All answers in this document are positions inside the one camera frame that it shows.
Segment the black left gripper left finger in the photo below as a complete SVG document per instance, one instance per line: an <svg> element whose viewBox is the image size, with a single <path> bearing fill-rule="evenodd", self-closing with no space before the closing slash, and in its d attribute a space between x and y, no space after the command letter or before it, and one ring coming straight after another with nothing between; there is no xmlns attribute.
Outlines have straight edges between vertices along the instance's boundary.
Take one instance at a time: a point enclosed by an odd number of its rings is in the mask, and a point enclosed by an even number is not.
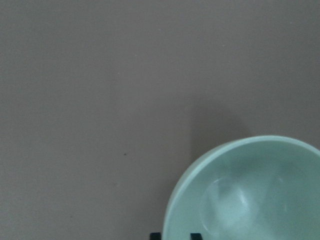
<svg viewBox="0 0 320 240"><path fill-rule="evenodd" d="M149 234L149 240L161 240L162 234L160 232L152 232Z"/></svg>

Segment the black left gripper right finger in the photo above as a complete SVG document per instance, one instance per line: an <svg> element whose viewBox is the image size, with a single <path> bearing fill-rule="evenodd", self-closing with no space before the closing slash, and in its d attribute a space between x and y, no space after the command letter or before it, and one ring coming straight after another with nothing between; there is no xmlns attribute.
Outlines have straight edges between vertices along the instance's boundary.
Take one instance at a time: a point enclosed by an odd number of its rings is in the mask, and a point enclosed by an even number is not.
<svg viewBox="0 0 320 240"><path fill-rule="evenodd" d="M190 240L202 240L200 233L190 233Z"/></svg>

